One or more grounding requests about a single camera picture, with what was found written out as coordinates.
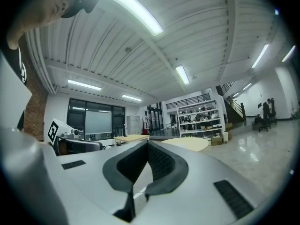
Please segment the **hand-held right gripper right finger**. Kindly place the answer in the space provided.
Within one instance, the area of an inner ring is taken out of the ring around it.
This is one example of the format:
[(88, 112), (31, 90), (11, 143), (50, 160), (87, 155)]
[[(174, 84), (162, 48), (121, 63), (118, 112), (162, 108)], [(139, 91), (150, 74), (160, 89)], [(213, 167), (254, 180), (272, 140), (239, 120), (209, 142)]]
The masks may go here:
[(250, 180), (220, 160), (202, 152), (159, 142), (181, 156), (188, 175), (173, 192), (150, 196), (135, 217), (135, 225), (229, 225), (237, 222), (233, 211), (214, 183), (228, 181), (255, 209), (265, 200), (263, 192)]

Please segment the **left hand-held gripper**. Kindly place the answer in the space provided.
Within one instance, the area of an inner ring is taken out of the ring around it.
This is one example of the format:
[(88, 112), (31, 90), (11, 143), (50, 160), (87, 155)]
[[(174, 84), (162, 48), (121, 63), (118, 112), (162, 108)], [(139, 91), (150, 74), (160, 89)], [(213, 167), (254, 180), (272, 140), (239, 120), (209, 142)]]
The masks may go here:
[(103, 149), (100, 142), (84, 140), (83, 130), (71, 127), (58, 119), (53, 119), (46, 135), (57, 156), (94, 152)]

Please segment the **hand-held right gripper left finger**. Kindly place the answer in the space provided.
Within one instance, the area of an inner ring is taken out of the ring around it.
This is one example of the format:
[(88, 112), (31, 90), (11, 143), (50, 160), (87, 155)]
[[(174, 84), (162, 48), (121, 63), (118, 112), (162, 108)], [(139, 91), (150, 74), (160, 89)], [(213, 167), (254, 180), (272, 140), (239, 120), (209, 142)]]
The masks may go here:
[(82, 160), (85, 164), (66, 169), (67, 176), (75, 183), (80, 191), (94, 204), (111, 215), (115, 213), (121, 221), (130, 222), (135, 216), (133, 194), (114, 190), (103, 175), (104, 163), (134, 146), (139, 141), (88, 153), (59, 156), (60, 164), (68, 164)]

